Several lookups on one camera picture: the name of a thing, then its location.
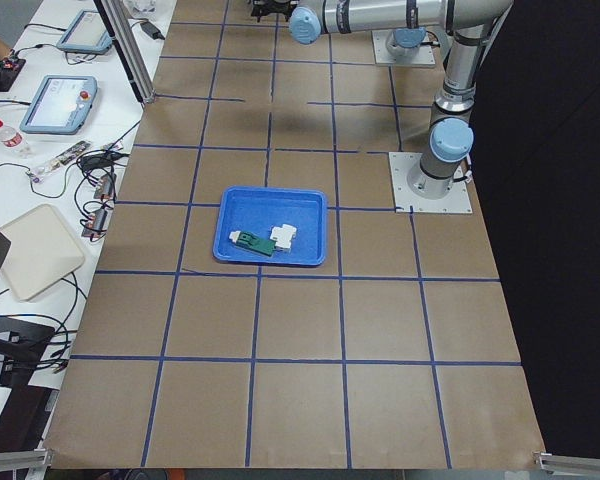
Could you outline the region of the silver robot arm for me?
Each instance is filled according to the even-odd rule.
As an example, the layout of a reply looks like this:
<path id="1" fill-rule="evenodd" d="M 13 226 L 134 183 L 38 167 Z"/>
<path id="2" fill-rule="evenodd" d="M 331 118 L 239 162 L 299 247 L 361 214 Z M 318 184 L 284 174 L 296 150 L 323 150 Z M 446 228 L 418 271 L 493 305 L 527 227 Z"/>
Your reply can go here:
<path id="1" fill-rule="evenodd" d="M 425 199 L 444 198 L 459 181 L 456 171 L 472 148 L 469 126 L 475 103 L 476 77 L 513 4 L 510 1 L 253 1 L 251 14 L 284 16 L 293 39 L 309 45 L 326 34 L 370 31 L 375 61 L 409 68 L 434 28 L 450 46 L 442 67 L 428 72 L 441 84 L 432 99 L 427 145 L 404 178 L 409 189 Z"/>

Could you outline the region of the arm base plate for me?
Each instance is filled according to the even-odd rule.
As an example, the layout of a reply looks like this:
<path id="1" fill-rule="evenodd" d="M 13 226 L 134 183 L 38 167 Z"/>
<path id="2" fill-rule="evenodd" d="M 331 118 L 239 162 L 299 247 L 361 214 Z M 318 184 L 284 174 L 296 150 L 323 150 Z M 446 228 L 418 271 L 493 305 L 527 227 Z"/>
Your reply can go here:
<path id="1" fill-rule="evenodd" d="M 389 169 L 398 213 L 461 214 L 473 213 L 468 186 L 464 180 L 456 182 L 463 173 L 458 166 L 447 179 L 434 179 L 421 169 L 421 153 L 389 152 Z"/>
<path id="2" fill-rule="evenodd" d="M 373 30 L 375 63 L 382 66 L 433 68 L 433 42 L 424 27 Z"/>

